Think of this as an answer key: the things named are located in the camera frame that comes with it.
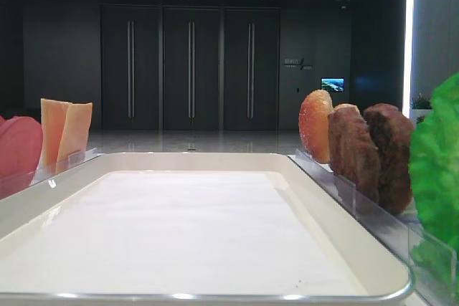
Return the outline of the golden bread slice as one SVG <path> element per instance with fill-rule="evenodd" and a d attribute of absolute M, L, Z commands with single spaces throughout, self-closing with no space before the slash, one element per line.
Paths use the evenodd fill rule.
<path fill-rule="evenodd" d="M 314 90 L 306 96 L 298 115 L 298 129 L 303 148 L 319 163 L 330 160 L 328 146 L 328 115 L 332 99 L 325 90 Z"/>

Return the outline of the pale orange cheese slice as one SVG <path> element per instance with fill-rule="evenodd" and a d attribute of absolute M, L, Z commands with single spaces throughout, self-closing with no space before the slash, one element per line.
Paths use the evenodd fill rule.
<path fill-rule="evenodd" d="M 71 103 L 66 112 L 57 161 L 63 161 L 73 153 L 86 151 L 92 121 L 93 104 Z"/>

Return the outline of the dark brown meat patty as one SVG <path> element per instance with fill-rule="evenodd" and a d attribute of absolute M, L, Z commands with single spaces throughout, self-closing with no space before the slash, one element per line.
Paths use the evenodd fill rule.
<path fill-rule="evenodd" d="M 364 119 L 379 153 L 379 206 L 401 214 L 412 200 L 408 164 L 414 125 L 390 104 L 379 103 L 364 110 Z"/>

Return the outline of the green lettuce leaf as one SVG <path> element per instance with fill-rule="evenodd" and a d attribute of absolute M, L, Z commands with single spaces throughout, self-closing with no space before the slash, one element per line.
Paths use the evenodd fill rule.
<path fill-rule="evenodd" d="M 458 251 L 458 74 L 435 88 L 412 133 L 409 172 L 424 230 Z"/>

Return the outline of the red tomato slice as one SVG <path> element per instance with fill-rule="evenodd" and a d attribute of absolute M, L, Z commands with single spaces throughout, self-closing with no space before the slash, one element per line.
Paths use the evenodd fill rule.
<path fill-rule="evenodd" d="M 42 126 L 33 118 L 1 119 L 1 199 L 27 188 L 42 152 Z"/>

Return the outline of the white rectangular tray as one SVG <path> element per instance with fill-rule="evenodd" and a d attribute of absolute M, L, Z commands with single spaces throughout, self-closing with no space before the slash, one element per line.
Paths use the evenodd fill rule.
<path fill-rule="evenodd" d="M 110 153 L 1 201 L 3 305 L 401 305 L 414 280 L 274 153 Z"/>

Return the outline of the dark right door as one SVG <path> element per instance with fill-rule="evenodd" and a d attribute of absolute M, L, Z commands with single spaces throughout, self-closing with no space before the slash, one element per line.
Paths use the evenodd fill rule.
<path fill-rule="evenodd" d="M 225 130 L 277 128 L 279 19 L 272 9 L 225 12 Z"/>

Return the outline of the dark door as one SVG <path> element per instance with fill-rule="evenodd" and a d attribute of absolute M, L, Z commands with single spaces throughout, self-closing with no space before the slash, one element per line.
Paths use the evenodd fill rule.
<path fill-rule="evenodd" d="M 164 10 L 164 129 L 219 127 L 219 12 Z"/>
<path fill-rule="evenodd" d="M 277 128 L 279 19 L 272 9 L 225 12 L 225 130 Z"/>
<path fill-rule="evenodd" d="M 158 129 L 158 10 L 104 6 L 101 18 L 103 127 Z"/>

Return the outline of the dark middle door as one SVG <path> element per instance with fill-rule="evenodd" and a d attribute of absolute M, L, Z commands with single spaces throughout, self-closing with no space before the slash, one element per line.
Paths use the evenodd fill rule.
<path fill-rule="evenodd" d="M 219 127 L 219 12 L 164 10 L 164 129 Z"/>

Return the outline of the dark left door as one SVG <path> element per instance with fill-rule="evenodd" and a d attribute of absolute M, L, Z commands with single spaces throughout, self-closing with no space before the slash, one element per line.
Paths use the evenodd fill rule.
<path fill-rule="evenodd" d="M 104 6 L 101 18 L 103 127 L 158 129 L 158 10 Z"/>

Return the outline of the potted plant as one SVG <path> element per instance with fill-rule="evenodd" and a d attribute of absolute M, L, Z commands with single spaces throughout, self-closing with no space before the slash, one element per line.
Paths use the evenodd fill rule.
<path fill-rule="evenodd" d="M 431 109 L 429 98 L 424 97 L 421 93 L 414 96 L 411 100 L 410 120 L 414 125 L 421 123 L 430 113 Z"/>

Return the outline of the small wall screen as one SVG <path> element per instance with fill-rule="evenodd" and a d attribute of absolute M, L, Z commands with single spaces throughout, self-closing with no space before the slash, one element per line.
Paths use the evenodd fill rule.
<path fill-rule="evenodd" d="M 328 92 L 343 92 L 344 79 L 343 78 L 322 78 L 321 89 Z"/>

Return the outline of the clear acrylic left rail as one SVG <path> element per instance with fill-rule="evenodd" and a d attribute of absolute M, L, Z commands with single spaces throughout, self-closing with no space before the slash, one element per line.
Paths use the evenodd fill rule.
<path fill-rule="evenodd" d="M 67 158 L 48 166 L 39 166 L 36 170 L 27 173 L 16 173 L 12 176 L 1 178 L 1 199 L 19 193 L 36 183 L 53 178 L 57 174 L 96 158 L 100 155 L 97 148 L 85 152 L 71 153 Z"/>

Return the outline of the clear acrylic rail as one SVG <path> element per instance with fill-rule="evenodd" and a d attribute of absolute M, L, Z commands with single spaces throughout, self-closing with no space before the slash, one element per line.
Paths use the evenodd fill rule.
<path fill-rule="evenodd" d="M 426 231 L 415 202 L 393 216 L 359 193 L 352 182 L 298 149 L 293 160 L 370 234 L 414 270 L 416 293 L 428 305 L 458 304 L 458 253 Z"/>
<path fill-rule="evenodd" d="M 36 170 L 27 173 L 16 173 L 12 176 L 1 178 L 1 199 L 19 193 L 36 183 L 53 178 L 57 174 L 96 158 L 100 155 L 97 148 L 85 152 L 71 153 L 67 158 L 48 166 L 39 166 Z"/>

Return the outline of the clear acrylic right rail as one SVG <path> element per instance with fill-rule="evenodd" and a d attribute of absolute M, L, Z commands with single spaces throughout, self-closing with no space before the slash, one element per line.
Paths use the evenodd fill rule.
<path fill-rule="evenodd" d="M 352 182 L 298 149 L 293 160 L 370 234 L 414 270 L 416 293 L 428 305 L 458 304 L 458 253 L 426 231 L 415 202 L 393 216 L 359 193 Z"/>

